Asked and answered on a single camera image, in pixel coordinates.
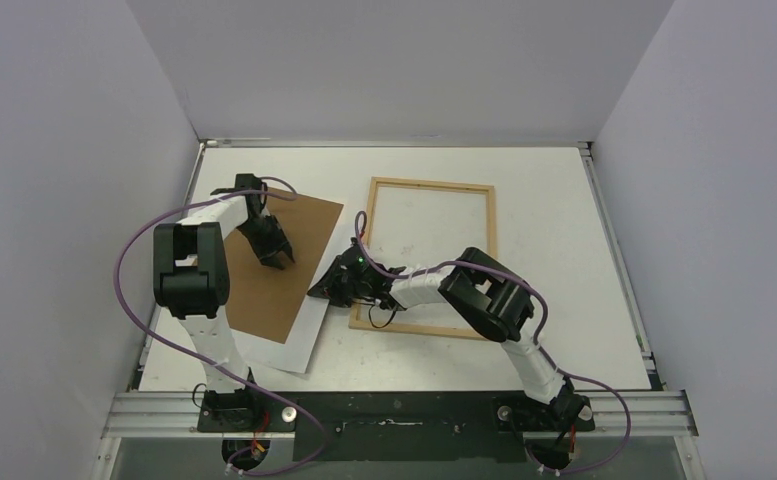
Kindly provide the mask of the light wooden picture frame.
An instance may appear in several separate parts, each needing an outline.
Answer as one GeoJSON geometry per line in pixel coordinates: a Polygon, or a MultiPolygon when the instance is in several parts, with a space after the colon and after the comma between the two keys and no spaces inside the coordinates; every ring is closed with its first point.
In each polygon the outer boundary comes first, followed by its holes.
{"type": "MultiPolygon", "coordinates": [[[[361,234],[374,260],[386,267],[412,269],[453,260],[470,247],[498,255],[496,191],[491,185],[374,177],[367,221],[361,234]]],[[[356,305],[349,327],[479,340],[446,304],[424,305],[390,313],[356,305]]]]}

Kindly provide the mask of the brown cardboard backing board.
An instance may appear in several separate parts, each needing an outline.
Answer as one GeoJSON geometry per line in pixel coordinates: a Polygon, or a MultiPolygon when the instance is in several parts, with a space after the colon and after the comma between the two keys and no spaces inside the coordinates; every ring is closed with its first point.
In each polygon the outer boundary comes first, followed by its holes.
{"type": "Polygon", "coordinates": [[[280,253],[276,258],[281,270],[264,266],[244,235],[230,233],[224,241],[231,284],[225,309],[233,330],[281,344],[294,328],[343,205],[300,194],[294,201],[271,197],[267,207],[288,238],[294,259],[280,253]]]}

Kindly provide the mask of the white photo paper sheet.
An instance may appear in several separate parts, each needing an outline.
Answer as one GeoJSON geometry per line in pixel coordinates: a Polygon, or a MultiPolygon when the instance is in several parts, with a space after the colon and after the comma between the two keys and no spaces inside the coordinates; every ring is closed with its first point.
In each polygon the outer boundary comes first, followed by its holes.
{"type": "Polygon", "coordinates": [[[328,302],[307,295],[342,250],[327,247],[319,261],[284,270],[241,257],[230,267],[226,314],[238,351],[250,362],[293,373],[307,370],[328,302]]]}

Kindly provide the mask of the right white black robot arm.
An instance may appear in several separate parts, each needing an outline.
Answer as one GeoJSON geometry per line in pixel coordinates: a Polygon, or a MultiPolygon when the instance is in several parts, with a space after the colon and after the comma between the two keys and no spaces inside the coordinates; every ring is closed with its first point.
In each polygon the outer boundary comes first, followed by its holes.
{"type": "Polygon", "coordinates": [[[483,339],[501,346],[528,399],[529,418],[541,428],[591,431],[589,399],[544,352],[538,328],[528,322],[539,302],[517,274],[476,247],[431,267],[387,267],[360,245],[337,255],[308,289],[308,296],[350,308],[357,303],[393,314],[427,305],[448,305],[483,339]]]}

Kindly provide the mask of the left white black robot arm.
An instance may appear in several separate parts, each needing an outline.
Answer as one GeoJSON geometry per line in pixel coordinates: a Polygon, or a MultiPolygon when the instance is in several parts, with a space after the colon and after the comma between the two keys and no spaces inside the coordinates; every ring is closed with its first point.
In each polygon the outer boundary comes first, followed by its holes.
{"type": "Polygon", "coordinates": [[[188,333],[206,376],[201,424],[254,431],[270,422],[266,400],[249,388],[254,377],[226,318],[231,282],[224,240],[239,232],[260,265],[283,269],[292,247],[267,208],[268,178],[241,173],[216,189],[208,204],[153,231],[153,293],[188,333]]]}

